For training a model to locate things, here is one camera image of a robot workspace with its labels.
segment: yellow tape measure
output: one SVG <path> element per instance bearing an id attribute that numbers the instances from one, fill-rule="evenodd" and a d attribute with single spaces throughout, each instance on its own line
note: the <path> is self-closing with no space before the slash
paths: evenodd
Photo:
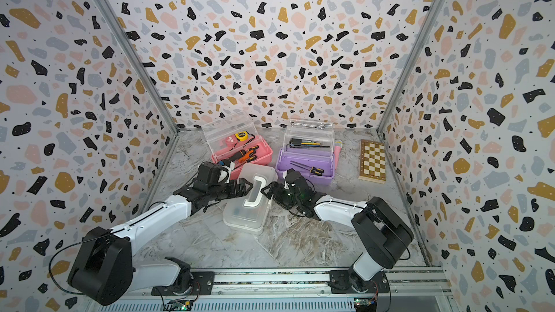
<path id="1" fill-rule="evenodd" d="M 240 133 L 235 134 L 235 137 L 239 141 L 246 141 L 249 138 L 249 134 L 246 131 L 242 131 Z"/>

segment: toolbox handle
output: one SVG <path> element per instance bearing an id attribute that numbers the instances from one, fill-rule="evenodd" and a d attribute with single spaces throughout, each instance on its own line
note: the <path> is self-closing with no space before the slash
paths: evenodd
<path id="1" fill-rule="evenodd" d="M 243 203 L 243 206 L 245 207 L 256 207 L 260 205 L 260 201 L 262 201 L 262 197 L 264 197 L 261 191 L 267 185 L 266 179 L 262 176 L 255 175 L 253 178 L 253 184 L 254 184 L 254 187 L 253 187 L 253 190 L 250 191 L 249 198 L 246 199 L 245 202 Z M 256 193 L 256 199 L 254 201 L 250 201 L 250 197 L 255 193 Z"/>

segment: black cable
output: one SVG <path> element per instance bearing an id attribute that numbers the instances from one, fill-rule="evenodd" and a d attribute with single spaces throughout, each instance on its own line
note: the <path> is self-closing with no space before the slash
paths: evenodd
<path id="1" fill-rule="evenodd" d="M 88 240 L 76 242 L 76 243 L 71 244 L 71 245 L 69 245 L 69 246 L 65 246 L 64 248 L 60 249 L 58 252 L 54 253 L 54 255 L 52 255 L 52 258 L 50 258 L 50 261 L 48 262 L 48 274 L 50 274 L 50 278 L 52 279 L 52 282 L 54 282 L 54 284 L 56 285 L 56 287 L 58 287 L 61 291 L 65 292 L 65 293 L 73 294 L 73 295 L 84 295 L 84 293 L 80 293 L 80 292 L 77 292 L 77 291 L 69 291 L 69 290 L 66 290 L 66 289 L 62 288 L 62 287 L 58 284 L 58 282 L 57 282 L 56 279 L 54 278 L 54 275 L 52 274 L 52 261 L 54 261 L 54 258 L 56 257 L 56 255 L 58 255 L 59 253 L 61 253 L 61 252 L 64 251 L 64 250 L 68 249 L 69 247 L 77 246 L 77 245 L 79 245 L 79 244 L 82 244 L 82 243 L 85 243 L 85 242 L 89 242 L 89 241 L 96 241 L 96 240 L 98 240 L 98 239 L 105 238 L 105 237 L 107 237 L 107 236 L 110 236 L 110 235 L 112 235 L 112 234 L 115 234 L 115 233 L 118 233 L 118 232 L 121 232 L 121 231 L 123 231 L 123 229 L 118 230 L 118 231 L 115 231 L 115 232 L 113 232 L 113 233 L 107 233 L 107 234 L 104 234 L 104 235 L 102 235 L 102 236 L 95 237 L 95 238 L 92 238 L 92 239 L 88 239 Z"/>
<path id="2" fill-rule="evenodd" d="M 249 133 L 249 132 L 247 132 L 247 135 L 252 135 L 253 137 L 252 137 L 250 140 L 248 140 L 248 141 L 243 145 L 243 147 L 245 147 L 247 144 L 249 144 L 249 142 L 252 142 L 252 141 L 256 138 L 256 135 L 253 135 L 253 134 L 251 134 L 251 133 Z"/>
<path id="3" fill-rule="evenodd" d="M 289 211 L 289 213 L 291 213 L 295 217 L 304 217 L 304 216 L 301 216 L 300 214 L 293 213 L 291 210 L 288 210 L 288 211 Z"/>
<path id="4" fill-rule="evenodd" d="M 165 201 L 157 201 L 157 202 L 154 202 L 154 203 L 150 204 L 150 206 L 148 207 L 148 210 L 150 210 L 150 208 L 151 208 L 153 205 L 156 205 L 156 204 L 165 204 L 165 203 L 166 203 Z"/>
<path id="5" fill-rule="evenodd" d="M 129 226 L 133 226 L 133 225 L 135 225 L 135 224 L 137 224 L 137 223 L 143 221 L 144 219 L 147 219 L 148 217 L 152 216 L 154 213 L 156 213 L 156 212 L 158 212 L 158 211 L 160 211 L 160 210 L 161 210 L 161 208 L 157 209 L 156 211 L 154 211 L 154 212 L 152 212 L 152 213 L 146 215 L 145 217 L 143 217 L 143 218 L 137 220 L 135 223 L 130 224 Z M 50 278 L 52 279 L 52 282 L 54 282 L 54 284 L 56 285 L 56 287 L 58 287 L 61 291 L 65 292 L 65 293 L 73 294 L 73 295 L 84 295 L 84 293 L 79 293 L 79 292 L 76 292 L 76 291 L 69 291 L 69 290 L 66 290 L 66 289 L 62 288 L 62 287 L 58 284 L 58 282 L 57 282 L 56 279 L 54 278 L 54 275 L 52 274 L 52 261 L 54 261 L 54 258 L 56 257 L 56 255 L 60 254 L 62 251 L 66 250 L 66 249 L 68 249 L 68 248 L 70 248 L 70 247 L 77 246 L 77 245 L 79 245 L 79 244 L 83 244 L 83 243 L 89 242 L 89 241 L 96 241 L 96 240 L 98 240 L 98 239 L 105 238 L 105 237 L 107 237 L 107 236 L 110 236 L 110 235 L 115 234 L 115 233 L 118 233 L 118 232 L 122 232 L 122 231 L 124 231 L 124 230 L 125 230 L 125 228 L 120 229 L 120 230 L 117 230 L 117 231 L 115 231 L 115 232 L 113 232 L 113 233 L 107 233 L 107 234 L 104 234 L 104 235 L 99 236 L 99 237 L 95 237 L 95 238 L 92 238 L 92 239 L 88 239 L 88 240 L 83 240 L 83 241 L 80 241 L 80 242 L 76 242 L 76 243 L 74 243 L 74 244 L 71 244 L 71 245 L 69 245 L 69 246 L 65 246 L 64 248 L 59 249 L 58 252 L 56 252 L 56 253 L 54 253 L 54 255 L 52 255 L 52 258 L 50 258 L 50 261 L 48 262 L 48 274 L 50 274 Z"/>
<path id="6" fill-rule="evenodd" d="M 164 302 L 164 297 L 162 296 L 162 292 L 160 291 L 160 289 L 158 289 L 158 287 L 154 288 L 158 291 L 158 294 L 160 294 L 160 298 L 162 299 L 162 308 L 164 309 L 164 311 L 171 312 L 166 308 L 166 303 Z"/>
<path id="7" fill-rule="evenodd" d="M 185 300 L 186 298 L 189 297 L 189 295 L 191 295 L 191 293 L 185 295 L 185 296 L 182 297 L 182 298 L 179 298 L 179 299 L 172 299 L 172 300 L 175 300 L 175 301 L 177 301 L 177 302 L 179 302 L 179 301 L 181 301 L 181 300 Z"/>
<path id="8" fill-rule="evenodd" d="M 204 207 L 204 209 L 203 209 L 203 212 L 206 212 L 206 210 L 207 210 L 209 207 L 211 207 L 211 206 L 218 205 L 220 202 L 221 202 L 221 200 L 218 201 L 217 203 L 213 203 L 213 204 L 210 204 L 210 205 L 206 205 L 206 206 Z"/>
<path id="9" fill-rule="evenodd" d="M 184 186 L 184 187 L 188 187 L 188 186 L 191 184 L 191 182 L 193 181 L 193 179 L 194 179 L 195 177 L 197 177 L 198 175 L 199 175 L 199 173 L 197 172 L 197 174 L 196 174 L 195 176 L 191 177 L 190 180 L 187 181 L 187 183 L 184 184 L 183 186 Z"/>
<path id="10" fill-rule="evenodd" d="M 307 179 L 308 182 L 310 182 L 310 184 L 312 184 L 312 193 L 314 194 L 316 192 L 316 187 L 314 187 L 314 183 L 312 183 L 311 180 Z"/>
<path id="11" fill-rule="evenodd" d="M 322 202 L 317 203 L 316 205 L 314 205 L 314 207 L 316 207 L 316 206 L 318 206 L 318 205 L 320 205 L 320 204 L 325 204 L 325 203 L 329 203 L 329 202 L 337 203 L 337 204 L 341 204 L 341 205 L 347 205 L 347 206 L 354 206 L 354 207 L 357 207 L 357 208 L 364 209 L 364 207 L 361 207 L 361 206 L 358 206 L 358 205 L 342 203 L 342 202 L 335 201 L 335 200 L 322 201 Z M 387 227 L 387 229 L 389 229 L 389 230 L 393 233 L 393 235 L 397 236 L 397 238 L 399 239 L 399 241 L 401 241 L 402 245 L 405 246 L 405 249 L 406 249 L 407 252 L 408 252 L 408 258 L 399 258 L 398 260 L 409 260 L 409 259 L 411 259 L 411 251 L 408 249 L 408 246 L 405 245 L 405 242 L 403 242 L 403 240 L 401 240 L 401 238 L 399 237 L 399 235 L 397 235 L 397 233 L 394 232 L 393 229 L 391 229 L 391 228 L 389 227 L 389 225 L 387 225 L 387 223 L 386 223 L 385 221 L 383 221 L 382 219 L 380 219 L 376 214 L 374 214 L 374 216 L 375 216 L 380 222 L 382 222 L 382 223 Z"/>

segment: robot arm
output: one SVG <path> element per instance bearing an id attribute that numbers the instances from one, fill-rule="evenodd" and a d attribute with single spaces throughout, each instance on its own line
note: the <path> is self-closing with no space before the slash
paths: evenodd
<path id="1" fill-rule="evenodd" d="M 204 162 L 191 183 L 175 191 L 161 204 L 112 229 L 100 226 L 83 239 L 68 284 L 99 302 L 109 305 L 125 292 L 160 287 L 182 294 L 190 287 L 190 266 L 176 258 L 152 263 L 133 263 L 132 257 L 152 238 L 200 210 L 223 199 L 243 197 L 253 184 L 241 178 L 229 180 L 234 164 Z"/>
<path id="2" fill-rule="evenodd" d="M 285 209 L 316 220 L 329 220 L 356 230 L 366 251 L 349 269 L 352 287 L 364 292 L 372 277 L 383 268 L 392 269 L 414 239 L 411 229 L 379 197 L 352 202 L 314 191 L 293 169 L 284 173 L 285 185 L 273 182 L 262 191 Z M 376 223 L 384 223 L 380 229 Z"/>

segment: chessboard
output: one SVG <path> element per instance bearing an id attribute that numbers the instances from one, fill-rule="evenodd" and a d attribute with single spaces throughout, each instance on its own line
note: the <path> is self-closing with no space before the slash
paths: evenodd
<path id="1" fill-rule="evenodd" d="M 385 164 L 385 146 L 380 142 L 362 140 L 358 178 L 385 183 Z"/>

